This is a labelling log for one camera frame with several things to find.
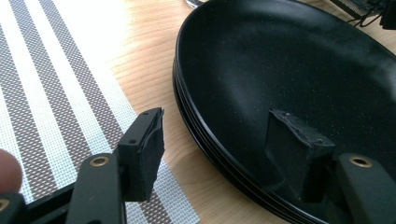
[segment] white stripe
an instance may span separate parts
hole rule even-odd
[[[100,51],[103,48],[108,49],[108,43],[120,43],[120,41],[107,42],[106,40],[109,38],[120,38],[117,36],[120,33],[114,33],[109,30],[112,29],[114,31],[116,29],[114,27],[120,24],[122,10],[118,11],[117,4],[114,4],[114,1],[70,1],[55,0],[54,4],[64,19],[71,36],[75,39],[85,62],[91,69],[92,75],[114,117],[125,133],[136,119],[136,113],[120,89],[113,74],[106,66],[105,60],[101,58],[101,53],[98,52],[98,50]],[[89,17],[86,14],[87,10],[90,11]]]
[[[91,153],[112,150],[38,1],[25,1]]]
[[[198,223],[199,218],[192,209],[180,186],[164,161],[161,161],[157,181],[154,183],[160,201],[172,223]]]
[[[129,224],[139,223],[146,224],[148,221],[146,220],[145,215],[143,214],[142,209],[140,208],[138,203],[126,203],[126,216]]]
[[[11,153],[18,161],[22,169],[22,186],[20,193],[23,195],[25,201],[30,203],[33,201],[32,191],[30,191],[27,175],[24,171],[21,153],[19,151],[17,138],[15,137],[14,130],[12,129],[11,119],[7,111],[6,100],[3,91],[0,87],[0,148]]]
[[[76,179],[76,170],[62,139],[47,96],[7,0],[0,0],[0,22],[32,111],[55,183],[62,188]]]

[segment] table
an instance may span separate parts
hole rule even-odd
[[[164,160],[202,223],[285,223],[250,201],[209,162],[191,138],[178,112],[172,87],[172,64],[180,25],[192,11],[184,0],[114,0],[120,31],[115,48],[102,50],[114,77],[136,113],[161,106],[165,110]],[[351,18],[326,0],[304,1],[344,19]],[[378,21],[363,32],[396,53],[396,31]]]

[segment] stack of plates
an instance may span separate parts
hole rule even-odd
[[[211,162],[251,200],[297,223],[326,222],[301,203],[265,149],[268,111],[289,111],[395,179],[396,59],[371,37],[289,0],[211,0],[177,40],[180,113]]]

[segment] striped placemat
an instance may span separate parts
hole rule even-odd
[[[0,0],[0,148],[21,164],[27,203],[74,182],[80,163],[111,152],[136,118],[111,72],[84,58],[56,5]],[[199,221],[163,161],[150,203],[126,207],[129,223]]]

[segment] wooden surface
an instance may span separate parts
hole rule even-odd
[[[201,223],[284,223],[251,202],[210,164],[191,138],[172,87],[172,63],[180,25],[192,11],[184,0],[113,0],[117,36],[106,61],[136,113],[161,106],[164,159],[186,193]],[[344,20],[350,17],[330,1],[305,1]],[[396,52],[396,31],[375,22],[363,31]]]

